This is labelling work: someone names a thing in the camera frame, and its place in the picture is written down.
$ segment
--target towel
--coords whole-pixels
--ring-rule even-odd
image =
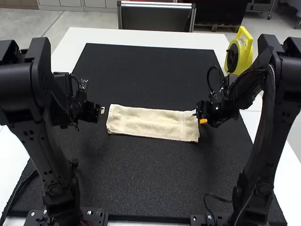
[[[197,143],[198,120],[193,113],[110,105],[107,130],[109,134]]]

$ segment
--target metal bracket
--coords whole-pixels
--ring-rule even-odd
[[[81,207],[82,222],[88,222],[85,225],[93,226],[107,226],[108,225],[108,212],[104,209]],[[49,219],[47,210],[32,210],[28,213],[24,226],[58,226],[59,224],[54,221],[48,224]]]
[[[229,213],[214,213],[217,224],[214,223],[210,213],[205,215],[191,215],[190,226],[229,226]]]

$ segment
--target black cable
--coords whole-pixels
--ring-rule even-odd
[[[4,208],[3,212],[2,212],[2,216],[0,218],[0,226],[3,226],[4,221],[6,219],[6,216],[8,214],[8,211],[10,209],[10,206],[14,203],[14,201],[16,200],[16,198],[18,197],[18,195],[20,194],[20,191],[25,187],[25,185],[31,181],[35,176],[38,175],[38,171],[35,169],[34,171],[32,171],[24,180],[22,180],[19,185],[17,186],[17,188],[15,189],[15,191],[13,192],[13,194],[10,197],[10,200],[8,201],[8,203],[6,204],[6,207]]]
[[[71,75],[71,79],[74,79],[77,83],[77,95],[74,96],[74,97],[79,97],[79,90],[80,90],[80,82],[79,82],[79,79],[75,77],[74,74]]]
[[[211,86],[211,84],[210,84],[210,81],[209,81],[209,76],[210,76],[210,73],[211,73],[211,71],[212,71],[213,69],[216,69],[216,70],[218,71],[218,73],[219,73],[219,75],[220,75],[220,78],[221,78],[221,83],[222,83],[222,80],[223,80],[223,73],[222,73],[222,71],[219,69],[219,67],[216,66],[216,65],[210,67],[210,68],[208,69],[208,71],[207,71],[207,84],[208,84],[209,92],[210,92],[211,95],[216,99],[216,98],[217,98],[217,97],[216,97],[216,93],[215,93],[215,91],[213,90],[213,88],[212,88],[212,86]]]
[[[221,197],[219,197],[219,196],[217,196],[217,195],[215,195],[213,193],[206,193],[204,195],[204,205],[205,205],[205,208],[211,214],[211,216],[213,218],[214,224],[216,224],[217,222],[215,221],[215,216],[214,216],[213,212],[211,211],[211,209],[207,206],[207,203],[206,203],[206,197],[207,196],[212,197],[212,198],[217,199],[217,200],[222,201],[222,202],[226,202],[226,203],[232,203],[232,200],[221,198]]]
[[[233,226],[236,226],[236,224],[237,224],[237,222],[238,222],[238,219],[239,219],[240,215],[243,213],[243,211],[245,210],[246,206],[248,205],[248,203],[249,203],[249,201],[250,201],[250,199],[251,199],[251,197],[252,197],[252,195],[253,195],[253,192],[254,192],[254,189],[255,189],[255,188],[256,188],[256,185],[255,185],[254,188],[252,189],[252,192],[251,192],[251,194],[250,194],[248,200],[246,201],[245,205],[243,206],[243,208],[242,208],[241,211],[239,212],[239,214],[238,214],[238,216],[237,216],[237,218],[236,218],[235,223],[234,223]]]

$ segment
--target metal base plate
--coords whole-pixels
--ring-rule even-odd
[[[87,221],[87,226],[107,226],[108,213],[104,209],[81,207],[83,222]],[[46,210],[32,210],[28,213],[24,226],[49,226],[47,224],[48,215]]]

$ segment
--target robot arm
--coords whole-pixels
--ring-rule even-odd
[[[76,95],[72,82],[78,83]],[[40,175],[49,218],[60,226],[78,225],[79,184],[73,164],[55,142],[52,127],[97,123],[99,105],[87,100],[86,80],[51,72],[50,42],[34,38],[28,50],[13,40],[0,42],[0,124],[21,140]]]
[[[259,56],[230,84],[221,85],[220,102],[200,101],[197,117],[213,127],[236,119],[263,90],[262,113],[249,160],[233,189],[231,226],[264,225],[273,199],[274,178],[286,138],[301,109],[301,39],[287,38],[283,46],[274,35],[258,39]]]

